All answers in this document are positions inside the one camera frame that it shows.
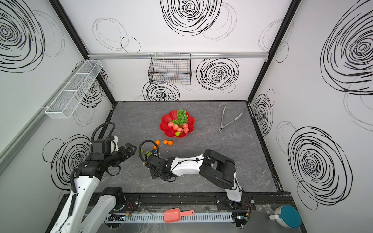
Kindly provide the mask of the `red flower-shaped bowl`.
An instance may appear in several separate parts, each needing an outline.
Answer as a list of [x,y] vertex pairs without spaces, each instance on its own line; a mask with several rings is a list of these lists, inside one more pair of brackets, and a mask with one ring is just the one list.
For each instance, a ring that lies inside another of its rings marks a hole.
[[195,118],[184,109],[172,110],[161,119],[159,128],[167,137],[184,138],[194,131]]

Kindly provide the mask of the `green grape bunch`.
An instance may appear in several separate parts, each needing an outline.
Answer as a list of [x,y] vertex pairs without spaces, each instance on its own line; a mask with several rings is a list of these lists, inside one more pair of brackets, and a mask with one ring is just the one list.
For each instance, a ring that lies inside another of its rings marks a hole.
[[188,123],[188,117],[189,115],[187,114],[186,110],[184,109],[179,109],[177,110],[177,118],[172,119],[171,122],[174,124],[177,124],[178,126],[182,126],[183,124]]

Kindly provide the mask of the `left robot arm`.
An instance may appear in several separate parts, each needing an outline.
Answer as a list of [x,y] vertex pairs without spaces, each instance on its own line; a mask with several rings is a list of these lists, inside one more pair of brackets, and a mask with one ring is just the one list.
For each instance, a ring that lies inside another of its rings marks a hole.
[[91,153],[77,170],[71,173],[71,193],[52,233],[95,233],[110,211],[117,205],[125,205],[125,197],[120,187],[106,188],[93,209],[85,216],[86,209],[95,189],[109,168],[135,155],[137,147],[130,143],[118,146],[118,138],[109,136],[91,143]]

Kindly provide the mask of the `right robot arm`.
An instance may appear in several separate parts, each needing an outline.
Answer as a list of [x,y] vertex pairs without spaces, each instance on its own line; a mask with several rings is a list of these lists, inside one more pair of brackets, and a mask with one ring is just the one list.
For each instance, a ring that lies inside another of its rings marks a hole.
[[244,205],[243,190],[240,186],[235,161],[213,150],[189,158],[170,157],[162,159],[157,149],[140,155],[143,164],[150,170],[153,179],[160,178],[173,182],[183,175],[198,174],[215,186],[225,190],[234,208]]

